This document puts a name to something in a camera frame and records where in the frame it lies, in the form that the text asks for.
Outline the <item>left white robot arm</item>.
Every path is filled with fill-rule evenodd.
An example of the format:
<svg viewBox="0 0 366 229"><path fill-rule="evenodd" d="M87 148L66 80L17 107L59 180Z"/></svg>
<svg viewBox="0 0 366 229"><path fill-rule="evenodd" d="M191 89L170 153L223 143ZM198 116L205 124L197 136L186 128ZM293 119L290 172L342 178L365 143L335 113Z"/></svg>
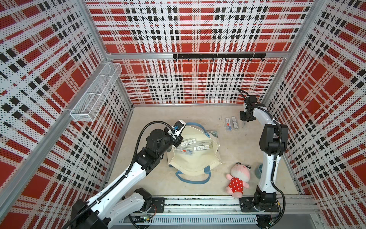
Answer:
<svg viewBox="0 0 366 229"><path fill-rule="evenodd" d="M110 229L116 222L141 210L150 195L142 190L127 199L122 199L136 183L144 179L160 163L164 153L172 146L179 146L183 141L185 129L183 121L174 126L166 122L148 123L146 130L153 124L163 124L165 129L155 129L147 137L147 144L138 149L143 132L137 138L129 167L103 190L87 201L78 200L71 210L71 219L65 223L65 229Z"/></svg>

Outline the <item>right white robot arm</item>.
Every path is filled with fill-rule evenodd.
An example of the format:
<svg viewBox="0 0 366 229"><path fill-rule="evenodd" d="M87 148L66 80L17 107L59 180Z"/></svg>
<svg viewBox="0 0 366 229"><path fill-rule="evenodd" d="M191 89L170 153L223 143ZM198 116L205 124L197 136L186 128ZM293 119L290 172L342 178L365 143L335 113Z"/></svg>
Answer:
<svg viewBox="0 0 366 229"><path fill-rule="evenodd" d="M263 152L262 175L254 193L254 206L264 210L276 203L276 177L279 162L287 149L288 127L277 121L264 104L257 102L254 95L241 94L244 98L244 111L240 112L240 119L245 122L259 121L263 131L259 140L260 150Z"/></svg>

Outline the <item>cream canvas tote bag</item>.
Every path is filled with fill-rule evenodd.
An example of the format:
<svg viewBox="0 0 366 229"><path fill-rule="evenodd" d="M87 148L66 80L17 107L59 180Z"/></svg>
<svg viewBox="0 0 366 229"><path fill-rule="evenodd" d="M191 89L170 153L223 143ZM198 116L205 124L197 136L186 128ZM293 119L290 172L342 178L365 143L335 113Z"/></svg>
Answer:
<svg viewBox="0 0 366 229"><path fill-rule="evenodd" d="M175 175L180 181L203 185L210 180L211 170L222 164L217 132L207 131L202 125L190 122L181 135L182 143L178 147L172 146L167 153L168 165L177 169ZM213 147L210 150L193 150L193 146L202 143L212 143Z"/></svg>

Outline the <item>clear compass set case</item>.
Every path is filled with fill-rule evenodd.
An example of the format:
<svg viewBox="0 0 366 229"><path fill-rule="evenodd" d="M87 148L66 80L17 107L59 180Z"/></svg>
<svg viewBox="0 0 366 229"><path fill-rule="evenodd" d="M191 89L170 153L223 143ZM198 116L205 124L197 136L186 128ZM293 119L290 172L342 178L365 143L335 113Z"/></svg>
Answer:
<svg viewBox="0 0 366 229"><path fill-rule="evenodd" d="M226 127L226 131L232 131L232 122L231 122L231 118L226 117L225 118L225 127Z"/></svg>
<svg viewBox="0 0 366 229"><path fill-rule="evenodd" d="M238 125L236 117L234 117L234 116L232 117L232 122L233 122L234 129L238 129L239 125Z"/></svg>

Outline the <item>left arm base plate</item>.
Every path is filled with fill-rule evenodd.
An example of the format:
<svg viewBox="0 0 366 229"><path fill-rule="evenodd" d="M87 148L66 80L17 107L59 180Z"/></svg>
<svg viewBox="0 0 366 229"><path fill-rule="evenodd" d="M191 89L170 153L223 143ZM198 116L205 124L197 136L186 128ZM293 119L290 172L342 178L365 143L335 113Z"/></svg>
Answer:
<svg viewBox="0 0 366 229"><path fill-rule="evenodd" d="M147 213L163 213L165 209L165 198L164 197L152 197L152 200L149 202L150 205L148 206L146 211Z"/></svg>

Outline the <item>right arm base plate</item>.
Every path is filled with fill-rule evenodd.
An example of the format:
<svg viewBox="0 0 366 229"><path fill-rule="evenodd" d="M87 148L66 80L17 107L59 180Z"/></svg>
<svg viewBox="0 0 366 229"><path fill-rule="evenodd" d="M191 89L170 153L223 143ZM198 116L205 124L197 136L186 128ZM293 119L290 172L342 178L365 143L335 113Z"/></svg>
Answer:
<svg viewBox="0 0 366 229"><path fill-rule="evenodd" d="M239 207L242 212L279 213L280 209L275 200L255 199L253 196L239 199Z"/></svg>

